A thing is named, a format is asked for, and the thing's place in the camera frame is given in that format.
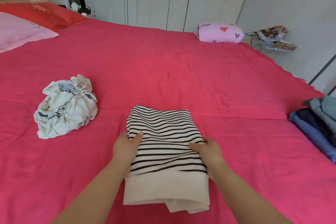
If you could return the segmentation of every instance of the red bedsheet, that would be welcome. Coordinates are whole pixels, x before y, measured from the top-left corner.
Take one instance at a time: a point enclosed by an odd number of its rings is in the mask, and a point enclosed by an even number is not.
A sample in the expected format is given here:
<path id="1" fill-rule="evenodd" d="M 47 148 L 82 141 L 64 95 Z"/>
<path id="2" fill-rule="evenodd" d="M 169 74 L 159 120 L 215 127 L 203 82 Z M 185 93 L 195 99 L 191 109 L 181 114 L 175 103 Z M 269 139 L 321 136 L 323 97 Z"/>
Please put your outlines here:
<path id="1" fill-rule="evenodd" d="M 97 20 L 59 33 L 0 54 L 0 223 L 55 218 L 109 162 L 136 104 L 190 110 L 233 170 L 294 223 L 336 223 L 336 165 L 286 118 L 322 96 L 313 87 L 246 44 Z M 42 89 L 77 74 L 91 79 L 96 119 L 38 139 Z M 212 181 L 209 190 L 209 211 L 169 213 L 124 206 L 123 183 L 107 223 L 236 223 Z"/>

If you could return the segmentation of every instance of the pink cushion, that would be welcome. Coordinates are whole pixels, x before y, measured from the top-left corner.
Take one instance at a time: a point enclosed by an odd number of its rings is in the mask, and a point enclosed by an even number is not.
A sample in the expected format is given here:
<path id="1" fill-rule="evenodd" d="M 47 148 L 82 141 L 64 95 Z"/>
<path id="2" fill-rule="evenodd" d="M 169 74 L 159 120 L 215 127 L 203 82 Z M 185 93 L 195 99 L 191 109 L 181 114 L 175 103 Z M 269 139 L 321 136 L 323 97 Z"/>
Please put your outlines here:
<path id="1" fill-rule="evenodd" d="M 0 53 L 28 42 L 59 35 L 48 28 L 4 12 L 0 12 L 0 25 Z"/>
<path id="2" fill-rule="evenodd" d="M 236 25 L 221 22 L 199 24 L 194 34 L 201 42 L 240 43 L 244 37 L 243 31 Z"/>

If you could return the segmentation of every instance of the folded striped shirt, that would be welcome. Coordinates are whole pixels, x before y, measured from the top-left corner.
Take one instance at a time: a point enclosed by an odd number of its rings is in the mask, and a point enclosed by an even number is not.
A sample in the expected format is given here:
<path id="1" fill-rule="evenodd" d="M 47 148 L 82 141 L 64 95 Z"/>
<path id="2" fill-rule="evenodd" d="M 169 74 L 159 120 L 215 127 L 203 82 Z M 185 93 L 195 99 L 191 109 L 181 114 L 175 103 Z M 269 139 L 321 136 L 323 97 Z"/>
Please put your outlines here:
<path id="1" fill-rule="evenodd" d="M 207 173 L 199 154 L 188 143 L 204 144 L 188 110 L 156 111 L 136 105 L 128 116 L 128 139 L 144 132 L 128 176 L 161 170 Z"/>

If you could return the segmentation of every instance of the stack of clothes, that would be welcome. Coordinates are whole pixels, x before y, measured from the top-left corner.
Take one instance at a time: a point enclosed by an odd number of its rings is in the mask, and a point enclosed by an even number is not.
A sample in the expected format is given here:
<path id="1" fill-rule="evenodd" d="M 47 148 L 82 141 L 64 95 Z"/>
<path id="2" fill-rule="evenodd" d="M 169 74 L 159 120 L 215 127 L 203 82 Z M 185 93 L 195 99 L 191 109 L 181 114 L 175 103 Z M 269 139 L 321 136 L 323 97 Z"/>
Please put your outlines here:
<path id="1" fill-rule="evenodd" d="M 331 161 L 336 163 L 336 98 L 324 96 L 307 100 L 309 108 L 291 113 L 288 120 L 308 137 Z"/>

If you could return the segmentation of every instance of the heart pattern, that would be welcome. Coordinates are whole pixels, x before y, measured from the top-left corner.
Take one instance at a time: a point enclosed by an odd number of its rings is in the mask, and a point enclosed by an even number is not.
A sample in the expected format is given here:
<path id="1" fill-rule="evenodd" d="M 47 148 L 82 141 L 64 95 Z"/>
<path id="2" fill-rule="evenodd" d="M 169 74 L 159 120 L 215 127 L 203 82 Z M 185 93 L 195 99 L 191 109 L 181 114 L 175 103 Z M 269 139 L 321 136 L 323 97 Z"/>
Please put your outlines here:
<path id="1" fill-rule="evenodd" d="M 226 32 L 227 31 L 227 27 L 221 27 L 221 31 Z"/>

